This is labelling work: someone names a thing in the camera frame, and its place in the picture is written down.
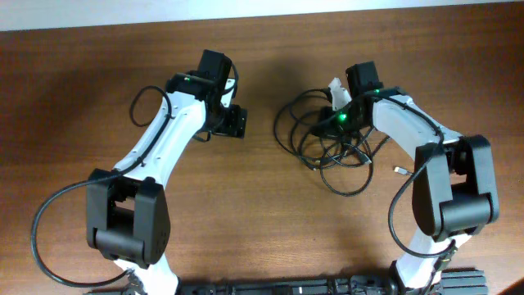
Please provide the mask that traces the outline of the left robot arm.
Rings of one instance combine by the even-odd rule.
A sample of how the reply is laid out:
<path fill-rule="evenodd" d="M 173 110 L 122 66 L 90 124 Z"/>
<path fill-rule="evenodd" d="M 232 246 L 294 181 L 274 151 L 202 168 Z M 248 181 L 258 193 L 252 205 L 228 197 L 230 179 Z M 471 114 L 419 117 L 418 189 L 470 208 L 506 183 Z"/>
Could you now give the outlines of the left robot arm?
<path fill-rule="evenodd" d="M 233 104 L 238 73 L 221 52 L 204 50 L 198 67 L 177 73 L 159 92 L 160 109 L 133 149 L 112 170 L 95 169 L 87 187 L 87 243 L 124 269 L 122 294 L 174 294 L 178 278 L 165 249 L 169 177 L 202 133 L 243 138 L 247 111 Z"/>

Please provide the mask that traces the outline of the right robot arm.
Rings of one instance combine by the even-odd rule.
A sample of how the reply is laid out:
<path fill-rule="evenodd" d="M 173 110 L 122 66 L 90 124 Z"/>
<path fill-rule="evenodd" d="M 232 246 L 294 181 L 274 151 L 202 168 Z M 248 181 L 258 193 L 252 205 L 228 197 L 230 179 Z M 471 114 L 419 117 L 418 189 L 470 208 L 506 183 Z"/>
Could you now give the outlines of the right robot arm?
<path fill-rule="evenodd" d="M 350 294 L 487 294 L 480 270 L 448 270 L 452 257 L 472 236 L 499 218 L 491 146 L 482 135 L 448 129 L 418 107 L 401 88 L 385 88 L 373 62 L 346 69 L 348 86 L 334 79 L 323 93 L 331 107 L 318 127 L 344 140 L 364 127 L 394 140 L 414 161 L 413 172 L 393 197 L 388 226 L 407 188 L 417 224 L 409 245 L 394 241 L 402 256 L 387 276 L 354 275 Z"/>

